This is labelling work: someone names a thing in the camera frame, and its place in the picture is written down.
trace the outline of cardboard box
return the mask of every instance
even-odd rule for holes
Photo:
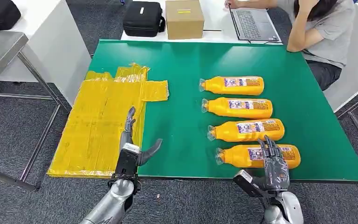
[[[198,0],[165,2],[169,40],[202,38],[204,15]]]

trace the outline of floor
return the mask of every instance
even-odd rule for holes
[[[116,0],[67,0],[90,53],[98,38],[119,39],[126,5]],[[280,36],[290,26],[280,10],[269,11]],[[42,95],[38,84],[0,82],[0,92]],[[0,98],[0,171],[19,177],[47,123],[54,103]],[[46,170],[60,140],[67,116],[60,111],[28,181],[41,185],[37,193],[0,182],[0,224],[78,223],[108,191],[106,180],[51,178]],[[349,118],[341,121],[358,153],[358,132]],[[142,181],[124,224],[254,224],[263,209],[233,182]],[[358,186],[293,183],[308,224],[358,224]]]

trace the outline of bottle cap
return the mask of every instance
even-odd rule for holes
[[[213,141],[216,139],[216,128],[214,126],[211,126],[211,125],[208,126],[207,136],[210,141]]]
[[[202,99],[202,103],[201,103],[201,112],[205,113],[208,111],[208,100],[206,99]]]
[[[199,86],[200,92],[204,91],[206,87],[207,85],[205,84],[205,80],[200,78],[200,86]]]
[[[225,162],[224,150],[222,150],[221,148],[217,148],[215,158],[217,165],[223,164]]]

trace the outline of person's hand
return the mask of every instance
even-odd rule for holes
[[[300,11],[309,13],[318,2],[319,0],[298,0]]]
[[[224,6],[228,8],[228,5],[230,5],[230,8],[240,8],[241,3],[238,0],[226,0],[224,2]]]

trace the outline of yellow plastic sheet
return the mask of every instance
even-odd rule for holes
[[[128,110],[135,106],[134,144],[142,145],[145,101],[168,99],[167,81],[146,81],[149,68],[133,64],[109,73],[88,72],[48,170],[55,177],[110,178]]]

